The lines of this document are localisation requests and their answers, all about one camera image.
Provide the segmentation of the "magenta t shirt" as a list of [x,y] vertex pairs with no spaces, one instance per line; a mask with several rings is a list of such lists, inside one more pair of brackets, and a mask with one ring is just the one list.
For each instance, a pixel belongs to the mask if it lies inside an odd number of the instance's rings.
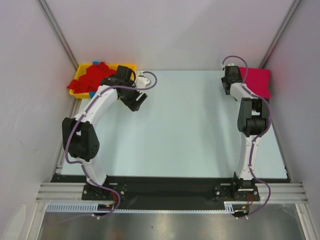
[[265,99],[271,98],[269,90],[270,70],[261,68],[249,68],[244,80],[246,87],[255,95]]

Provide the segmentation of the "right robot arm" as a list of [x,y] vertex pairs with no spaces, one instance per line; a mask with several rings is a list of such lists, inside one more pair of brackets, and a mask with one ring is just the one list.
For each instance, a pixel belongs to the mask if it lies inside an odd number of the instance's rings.
[[229,194],[235,201],[258,201],[255,163],[260,140],[271,126],[269,100],[249,89],[238,66],[227,65],[222,69],[224,77],[221,81],[225,94],[240,103],[237,129],[241,136],[241,148]]

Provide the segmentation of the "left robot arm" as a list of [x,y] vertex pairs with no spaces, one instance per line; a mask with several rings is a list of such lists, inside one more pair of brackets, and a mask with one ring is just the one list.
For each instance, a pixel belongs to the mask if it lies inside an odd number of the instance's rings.
[[101,80],[83,110],[62,121],[65,160],[68,164],[80,165],[86,181],[94,185],[93,194],[100,200],[110,196],[111,188],[104,184],[107,174],[98,158],[100,142],[95,127],[107,109],[118,100],[132,112],[138,111],[148,97],[144,91],[151,88],[151,80],[144,72],[136,75],[129,67],[120,65],[114,74]]

